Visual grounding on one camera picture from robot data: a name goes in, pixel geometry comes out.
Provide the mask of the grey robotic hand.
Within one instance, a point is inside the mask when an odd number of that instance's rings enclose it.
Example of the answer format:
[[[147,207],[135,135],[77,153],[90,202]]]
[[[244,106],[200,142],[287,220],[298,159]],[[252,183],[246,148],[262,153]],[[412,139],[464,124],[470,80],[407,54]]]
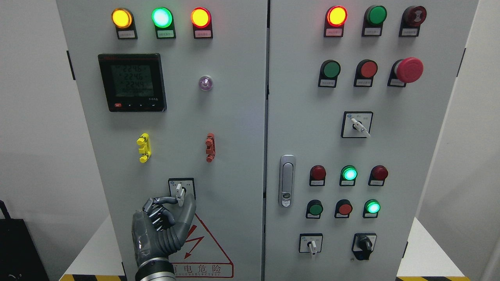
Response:
[[[176,216],[164,207],[166,203],[175,205],[177,199],[171,196],[151,197],[132,216],[132,239],[138,267],[154,258],[167,259],[180,251],[186,242],[195,216],[194,195],[184,197],[180,213]]]

